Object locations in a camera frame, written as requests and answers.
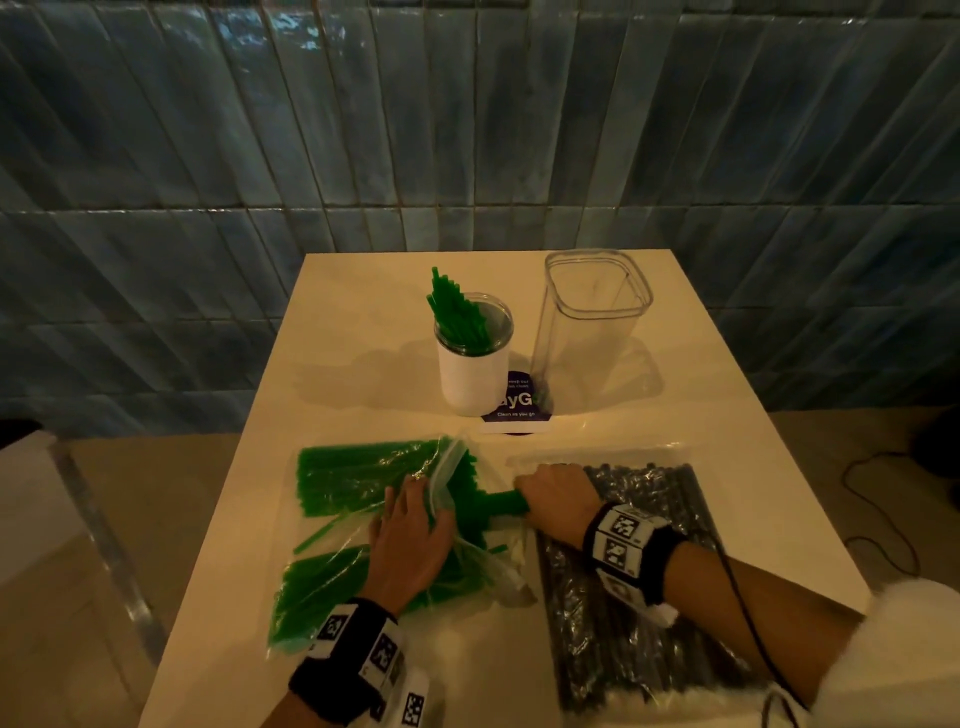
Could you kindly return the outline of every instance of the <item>white table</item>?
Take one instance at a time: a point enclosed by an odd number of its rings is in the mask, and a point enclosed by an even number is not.
[[[624,437],[682,442],[706,453],[699,473],[729,553],[854,609],[869,591],[746,378],[667,251],[631,251],[655,302],[634,331],[663,379],[655,397],[549,432],[486,435],[497,462],[558,443],[603,446]],[[457,433],[437,380],[430,267],[465,290],[491,293],[514,313],[513,349],[530,355],[540,316],[545,252],[308,255],[257,391],[243,437],[150,699],[142,728],[253,728],[282,696],[294,659],[265,659],[264,603],[281,564],[271,554],[282,487],[310,445]],[[540,586],[536,560],[528,577]],[[559,725],[541,603],[411,618],[411,656],[443,682],[445,725]],[[752,716],[747,724],[756,723]]]

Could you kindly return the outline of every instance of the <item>tiled wall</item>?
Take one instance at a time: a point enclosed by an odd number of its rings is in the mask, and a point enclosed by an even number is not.
[[[768,408],[956,398],[960,0],[377,5],[0,5],[0,416],[239,429],[304,253],[574,246]]]

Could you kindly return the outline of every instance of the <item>left hand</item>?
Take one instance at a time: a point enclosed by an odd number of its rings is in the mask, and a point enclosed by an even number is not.
[[[357,596],[395,617],[437,578],[453,546],[456,520],[441,510],[433,531],[423,507],[426,481],[407,475],[399,496],[387,488],[383,516],[370,524],[370,571]]]

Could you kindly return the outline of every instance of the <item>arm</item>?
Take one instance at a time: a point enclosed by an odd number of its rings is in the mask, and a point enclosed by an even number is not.
[[[577,465],[541,465],[516,486],[530,504],[529,522],[577,548],[601,502]],[[756,631],[771,660],[800,698],[811,704],[820,682],[862,617],[772,573],[730,559]],[[767,673],[720,558],[685,542],[666,563],[663,596],[697,626],[752,667]]]
[[[394,617],[433,583],[453,546],[456,530],[453,513],[438,512],[434,528],[430,530],[423,507],[425,485],[425,481],[408,476],[399,497],[395,497],[393,488],[387,488],[383,516],[370,524],[370,570],[367,583],[357,596],[375,602]],[[287,692],[262,728],[332,728],[333,725]]]

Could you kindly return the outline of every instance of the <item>bag of green straws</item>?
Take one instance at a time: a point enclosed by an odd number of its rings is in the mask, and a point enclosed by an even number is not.
[[[429,478],[425,505],[431,520],[436,494],[449,498],[442,507],[484,495],[478,488],[476,458],[463,440],[446,436],[300,452],[296,495],[302,518],[296,530],[309,536],[294,547],[293,560],[283,570],[270,617],[270,651],[305,649],[330,610],[360,591],[370,557],[367,526],[382,508],[386,488],[398,488],[407,474]],[[468,519],[466,511],[458,518],[454,549],[437,580],[414,599],[408,612],[505,580],[514,589],[519,589],[517,580],[525,586],[512,566],[488,551],[485,525]]]

